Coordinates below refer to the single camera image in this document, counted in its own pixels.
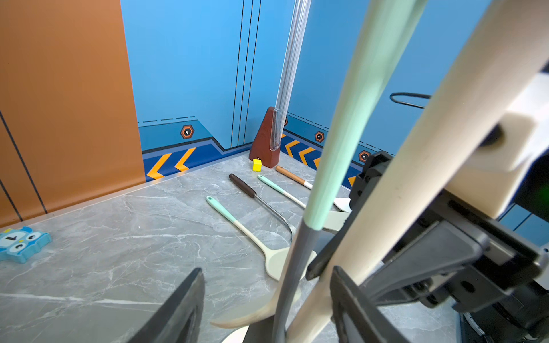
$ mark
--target utensil handle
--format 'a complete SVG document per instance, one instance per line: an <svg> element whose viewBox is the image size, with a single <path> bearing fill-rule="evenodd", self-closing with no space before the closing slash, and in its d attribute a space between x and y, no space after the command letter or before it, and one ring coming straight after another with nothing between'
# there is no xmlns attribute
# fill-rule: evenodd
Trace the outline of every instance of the utensil handle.
<svg viewBox="0 0 549 343"><path fill-rule="evenodd" d="M284 194L284 189L280 188L279 185L275 184L274 182L272 182L271 180L269 180L268 178L266 178L265 176L263 175L258 175L257 177L259 177L259 180L265 182L266 184L268 184L269 186L271 186L271 188L273 188L274 190Z"/></svg>
<svg viewBox="0 0 549 343"><path fill-rule="evenodd" d="M305 180L300 178L299 176L297 176L296 174L293 174L292 172L290 172L289 170L287 169L284 169L283 167L280 167L280 166L276 166L276 171L279 172L280 174L282 175L285 175L287 177L289 177L290 179L296 181L297 183L301 183L302 185L305 185Z"/></svg>
<svg viewBox="0 0 549 343"><path fill-rule="evenodd" d="M263 244L263 242L261 242L259 240L259 238L257 238L252 232L250 232L250 230L246 229L246 227L244 225L242 225L239 221L237 221L237 219L233 215L231 215L231 213L229 211L227 211L225 209L225 207L223 207L223 205L221 205L219 203L219 201L215 200L214 198L212 198L209 195L206 197L206 201L213 208L215 208L219 213L221 213L223 215L223 217L227 218L231 223L234 224L234 226L236 226L240 231L242 231L252 241L254 241L254 243L257 244L257 246L261 250L263 250L264 254L269 254L272 251L271 249L267 248L267 246L265 244Z"/></svg>
<svg viewBox="0 0 549 343"><path fill-rule="evenodd" d="M268 178L266 178L265 176L263 175L258 175L257 177L259 177L259 180L265 182L267 185L269 185L270 187L274 188L275 190L279 191L282 195L285 195L286 197L292 199L296 204L298 204L299 206L305 208L305 204L302 203L298 198L294 197L293 195L291 195L290 193L286 192L284 189L280 188L279 185L275 184L274 182L272 182L271 180L269 180Z"/></svg>
<svg viewBox="0 0 549 343"><path fill-rule="evenodd" d="M227 218L231 223L234 224L234 222L237 221L237 219L229 211L227 211L225 207L223 207L223 205L219 203L219 201L215 200L209 195L206 197L206 201L208 202L208 204L211 205L211 207L215 208L219 213L223 215L223 217Z"/></svg>
<svg viewBox="0 0 549 343"><path fill-rule="evenodd" d="M231 179L231 181L237 185L238 188L240 188L244 193L248 194L250 197L254 198L255 195L257 194L256 191L254 191L254 189L250 186L248 186L247 183L245 183L244 181L242 181L238 176L236 176L235 174L229 174L229 179Z"/></svg>

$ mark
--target wooden handle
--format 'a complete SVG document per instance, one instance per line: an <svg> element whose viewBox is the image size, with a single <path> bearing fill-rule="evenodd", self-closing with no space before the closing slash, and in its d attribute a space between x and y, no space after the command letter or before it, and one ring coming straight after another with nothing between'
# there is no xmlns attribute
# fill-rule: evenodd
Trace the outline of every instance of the wooden handle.
<svg viewBox="0 0 549 343"><path fill-rule="evenodd" d="M231 179L231 181L238 186L238 188L240 188L244 193L248 194L250 197L254 198L255 195L257 194L254 189L250 186L248 186L247 183L245 183L244 181L242 181L238 176L236 176L235 174L229 174L229 179Z"/></svg>
<svg viewBox="0 0 549 343"><path fill-rule="evenodd" d="M280 174L282 175L286 175L287 177L289 177L290 179L296 181L296 182L299 182L301 184L305 184L305 180L303 180L302 178L300 178L299 176L297 176L296 174L293 174L292 172L290 172L289 170L287 169L284 169L283 167L280 167L280 166L276 166L276 171L279 172Z"/></svg>

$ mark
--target yellow cube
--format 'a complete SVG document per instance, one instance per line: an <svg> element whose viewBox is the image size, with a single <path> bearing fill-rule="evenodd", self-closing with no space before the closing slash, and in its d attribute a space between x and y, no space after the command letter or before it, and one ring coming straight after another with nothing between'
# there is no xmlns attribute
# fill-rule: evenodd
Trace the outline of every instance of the yellow cube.
<svg viewBox="0 0 549 343"><path fill-rule="evenodd" d="M253 171L261 171L261 160L254 160Z"/></svg>

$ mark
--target wooden metronome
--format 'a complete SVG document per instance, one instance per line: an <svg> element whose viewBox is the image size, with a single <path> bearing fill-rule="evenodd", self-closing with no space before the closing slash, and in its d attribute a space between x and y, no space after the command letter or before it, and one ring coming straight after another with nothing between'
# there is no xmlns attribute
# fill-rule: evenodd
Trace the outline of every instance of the wooden metronome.
<svg viewBox="0 0 549 343"><path fill-rule="evenodd" d="M261 164L269 168L275 167L280 158L280 147L275 151L271 150L274 111L274 107L267 109L265 118L263 118L263 122L250 149L250 160L261 160Z"/></svg>

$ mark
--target dark brown handle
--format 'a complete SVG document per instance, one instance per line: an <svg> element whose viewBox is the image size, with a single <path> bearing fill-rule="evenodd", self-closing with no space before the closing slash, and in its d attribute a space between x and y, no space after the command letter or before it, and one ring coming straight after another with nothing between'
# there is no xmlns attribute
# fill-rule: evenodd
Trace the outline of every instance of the dark brown handle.
<svg viewBox="0 0 549 343"><path fill-rule="evenodd" d="M238 188L240 188L241 190L244 191L244 193L248 194L250 197L254 198L255 195L257 194L254 189L250 186L248 186L247 183L245 183L244 181L242 181L238 176L236 176L235 174L229 174L229 179L231 179L231 181L238 186Z"/></svg>

